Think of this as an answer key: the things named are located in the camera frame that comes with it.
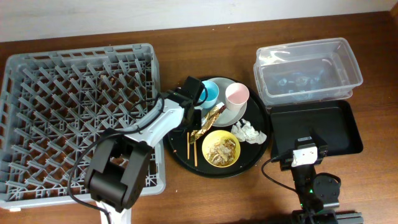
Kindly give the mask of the blue cup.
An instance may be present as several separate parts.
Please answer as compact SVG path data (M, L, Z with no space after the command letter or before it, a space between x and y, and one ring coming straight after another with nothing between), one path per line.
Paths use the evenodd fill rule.
M204 109L209 109L214 107L214 105L216 105L217 98L219 95L219 88L218 85L213 81L206 80L203 81L203 84L207 92L205 92L205 90L202 91L198 102L201 103L202 101L205 101L200 106Z

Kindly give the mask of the gold snack wrapper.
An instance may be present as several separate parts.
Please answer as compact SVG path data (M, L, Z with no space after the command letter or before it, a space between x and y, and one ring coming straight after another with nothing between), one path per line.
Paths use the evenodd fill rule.
M222 112L226 109L224 103L215 105L201 120L201 128L193 130L189 136L189 143L193 144L196 140L202 137L217 121Z

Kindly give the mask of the pink cup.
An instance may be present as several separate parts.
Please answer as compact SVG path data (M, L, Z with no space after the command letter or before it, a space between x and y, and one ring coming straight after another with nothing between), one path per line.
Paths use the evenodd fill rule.
M248 99L249 90L242 83L232 83L225 90L225 105L231 111L239 111Z

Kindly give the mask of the white tissue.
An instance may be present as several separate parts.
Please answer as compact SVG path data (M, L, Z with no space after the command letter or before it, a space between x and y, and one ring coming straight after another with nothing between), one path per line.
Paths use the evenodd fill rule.
M231 128L231 133L235 135L239 142L248 142L249 144L262 144L267 139L266 134L255 130L251 123L245 119L235 123Z

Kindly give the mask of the yellow bowl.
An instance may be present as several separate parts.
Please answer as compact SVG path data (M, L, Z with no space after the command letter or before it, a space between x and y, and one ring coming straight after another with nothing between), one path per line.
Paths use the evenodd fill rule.
M228 131L224 131L224 130L216 130L216 131L211 132L203 140L201 149L202 149L203 156L205 157L205 160L209 164L211 164L206 158L206 153L208 152L209 148L214 143L216 143L222 139L232 139L236 143L236 152L235 152L234 161L230 165L225 166L225 167L229 167L229 166L232 166L239 159L240 154L241 154L240 143L239 143L238 139L235 137L235 135L233 135L232 133L230 133Z

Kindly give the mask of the wooden chopstick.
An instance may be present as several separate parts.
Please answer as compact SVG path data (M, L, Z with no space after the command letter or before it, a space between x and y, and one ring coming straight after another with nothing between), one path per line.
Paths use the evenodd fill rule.
M195 141L193 143L193 156L194 156L194 166L198 166L198 161L197 161L197 142Z
M190 159L190 133L187 132L187 159Z

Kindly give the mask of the food scraps with rice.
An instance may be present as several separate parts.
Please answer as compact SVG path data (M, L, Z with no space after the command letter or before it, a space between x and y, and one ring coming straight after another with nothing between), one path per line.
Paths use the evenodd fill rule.
M206 158L214 166L225 167L234 161L235 152L236 143L232 139L222 139L209 148Z

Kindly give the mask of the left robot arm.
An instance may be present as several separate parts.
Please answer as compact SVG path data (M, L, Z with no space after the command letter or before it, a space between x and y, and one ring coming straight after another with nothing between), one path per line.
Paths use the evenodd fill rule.
M154 107L120 131L108 128L91 145L95 150L85 174L85 188L107 223L127 223L129 210L139 198L152 151L174 129L200 124L195 110L205 89L201 80L187 77L183 86L158 93Z

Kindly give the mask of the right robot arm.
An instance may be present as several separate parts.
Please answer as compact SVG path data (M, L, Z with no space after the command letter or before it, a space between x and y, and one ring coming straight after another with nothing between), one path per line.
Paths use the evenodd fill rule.
M280 155L280 169L291 171L301 206L300 210L292 212L289 223L364 223L359 212L335 212L340 206L341 179L315 170L315 165L322 162L327 152L326 141L310 128L308 136L296 139L293 148Z

